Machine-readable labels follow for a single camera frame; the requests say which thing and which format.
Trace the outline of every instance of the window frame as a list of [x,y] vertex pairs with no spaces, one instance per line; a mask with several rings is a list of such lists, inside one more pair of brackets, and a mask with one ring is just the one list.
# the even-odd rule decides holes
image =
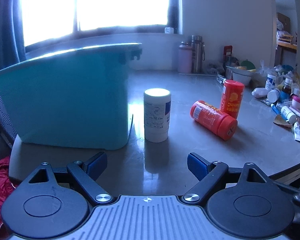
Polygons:
[[164,33],[166,27],[174,28],[174,33],[178,33],[179,27],[179,0],[169,0],[168,6],[168,22],[167,25],[138,25],[138,26],[113,26],[113,27],[101,27],[93,30],[81,31],[78,26],[77,20],[77,6],[74,9],[74,23],[73,31],[71,34],[59,37],[51,38],[44,41],[28,45],[25,47],[26,53],[36,49],[41,49],[50,45],[58,43],[79,40],[83,38],[98,37],[111,34],[124,34],[124,33]]

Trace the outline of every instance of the red bottle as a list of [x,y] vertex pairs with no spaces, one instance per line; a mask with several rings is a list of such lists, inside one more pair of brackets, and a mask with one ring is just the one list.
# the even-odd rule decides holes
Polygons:
[[243,91],[244,84],[234,80],[226,80],[223,85],[220,110],[237,119]]
[[238,126],[236,119],[202,100],[194,103],[190,116],[225,141],[233,136]]

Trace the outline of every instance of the blue curtain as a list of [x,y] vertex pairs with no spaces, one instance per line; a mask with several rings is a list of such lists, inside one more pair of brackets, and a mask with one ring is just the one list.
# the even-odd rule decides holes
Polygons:
[[0,0],[0,69],[24,60],[21,0]]

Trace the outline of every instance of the wooden shelf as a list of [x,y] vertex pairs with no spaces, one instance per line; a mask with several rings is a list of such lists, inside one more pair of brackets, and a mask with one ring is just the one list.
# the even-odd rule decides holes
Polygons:
[[282,46],[282,47],[285,47],[285,48],[293,49],[297,52],[297,45],[295,45],[295,44],[290,44],[288,42],[279,41],[278,45]]

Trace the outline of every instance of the pink cap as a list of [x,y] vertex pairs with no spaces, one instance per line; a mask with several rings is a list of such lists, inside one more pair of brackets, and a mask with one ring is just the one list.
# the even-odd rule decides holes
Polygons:
[[295,100],[296,102],[300,103],[300,97],[298,97],[298,96],[293,96],[292,99]]

